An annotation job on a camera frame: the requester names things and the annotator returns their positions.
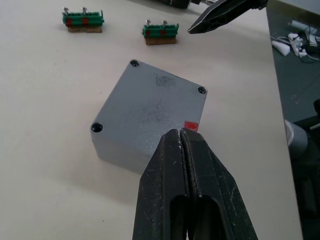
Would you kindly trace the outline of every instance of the terminal block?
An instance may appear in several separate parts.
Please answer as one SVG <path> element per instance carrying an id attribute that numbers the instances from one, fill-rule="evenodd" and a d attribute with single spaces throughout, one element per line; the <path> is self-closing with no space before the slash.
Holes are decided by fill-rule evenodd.
<path id="1" fill-rule="evenodd" d="M 101 26 L 105 22 L 104 14 L 101 12 L 87 12 L 82 7 L 82 12 L 69 12 L 65 7 L 62 13 L 62 21 L 68 27 L 69 32 L 101 33 Z"/>
<path id="2" fill-rule="evenodd" d="M 177 43 L 176 36 L 178 34 L 179 24 L 168 25 L 166 20 L 160 25 L 150 25 L 151 21 L 146 20 L 143 26 L 142 35 L 147 45 L 162 45 Z"/>

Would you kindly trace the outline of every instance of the gray box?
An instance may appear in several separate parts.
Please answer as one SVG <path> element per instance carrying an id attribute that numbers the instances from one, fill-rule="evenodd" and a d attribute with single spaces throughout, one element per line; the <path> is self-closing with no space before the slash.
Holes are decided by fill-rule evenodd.
<path id="1" fill-rule="evenodd" d="M 91 126 L 98 156 L 143 173 L 163 134 L 198 130 L 207 89 L 131 60 Z"/>

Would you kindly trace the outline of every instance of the white table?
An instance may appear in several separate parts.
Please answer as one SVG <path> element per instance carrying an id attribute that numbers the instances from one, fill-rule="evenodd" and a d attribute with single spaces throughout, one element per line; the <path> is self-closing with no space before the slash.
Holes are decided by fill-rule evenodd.
<path id="1" fill-rule="evenodd" d="M 103 10 L 103 33 L 69 33 L 62 8 Z M 235 178 L 259 240 L 301 240 L 265 10 L 187 33 L 206 8 L 152 0 L 1 3 L 0 239 L 130 240 L 140 176 L 98 159 L 90 125 L 138 59 L 208 89 L 198 132 Z M 180 24 L 146 46 L 146 19 Z"/>

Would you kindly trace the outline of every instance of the metal enclosure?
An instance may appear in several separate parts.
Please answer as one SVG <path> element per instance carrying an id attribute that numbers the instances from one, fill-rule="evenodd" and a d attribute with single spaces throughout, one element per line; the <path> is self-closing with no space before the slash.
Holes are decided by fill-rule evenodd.
<path id="1" fill-rule="evenodd" d="M 163 134 L 198 130 L 206 96 L 203 86 L 131 60 L 91 125 L 98 156 L 142 173 Z"/>

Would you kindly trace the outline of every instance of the aluminum junction box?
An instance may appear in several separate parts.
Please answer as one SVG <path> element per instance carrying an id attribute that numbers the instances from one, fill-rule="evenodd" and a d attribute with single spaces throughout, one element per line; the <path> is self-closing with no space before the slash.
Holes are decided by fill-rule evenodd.
<path id="1" fill-rule="evenodd" d="M 207 89 L 131 60 L 91 125 L 98 156 L 143 173 L 163 134 L 198 130 Z"/>

